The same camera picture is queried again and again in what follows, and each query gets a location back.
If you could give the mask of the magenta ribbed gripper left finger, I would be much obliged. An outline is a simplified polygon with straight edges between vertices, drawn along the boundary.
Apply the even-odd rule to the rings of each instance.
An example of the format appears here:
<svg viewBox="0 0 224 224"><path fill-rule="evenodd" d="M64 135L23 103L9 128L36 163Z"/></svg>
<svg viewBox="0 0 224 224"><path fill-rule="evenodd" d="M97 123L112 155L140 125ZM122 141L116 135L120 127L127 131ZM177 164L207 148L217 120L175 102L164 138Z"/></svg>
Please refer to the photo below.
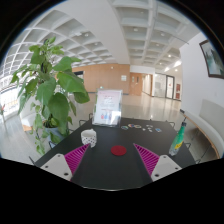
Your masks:
<svg viewBox="0 0 224 224"><path fill-rule="evenodd" d="M42 165L41 168L51 174L70 181L89 147L89 144L85 144L70 151L66 155L58 153Z"/></svg>

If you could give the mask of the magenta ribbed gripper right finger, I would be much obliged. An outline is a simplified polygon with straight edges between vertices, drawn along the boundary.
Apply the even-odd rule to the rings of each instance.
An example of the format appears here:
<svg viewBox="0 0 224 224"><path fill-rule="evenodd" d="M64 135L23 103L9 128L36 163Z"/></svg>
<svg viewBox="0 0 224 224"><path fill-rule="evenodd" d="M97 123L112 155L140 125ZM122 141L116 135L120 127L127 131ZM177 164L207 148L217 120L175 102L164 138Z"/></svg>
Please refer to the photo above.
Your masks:
<svg viewBox="0 0 224 224"><path fill-rule="evenodd" d="M157 155L149 149L134 143L141 160L153 181L181 170L181 167L168 155Z"/></svg>

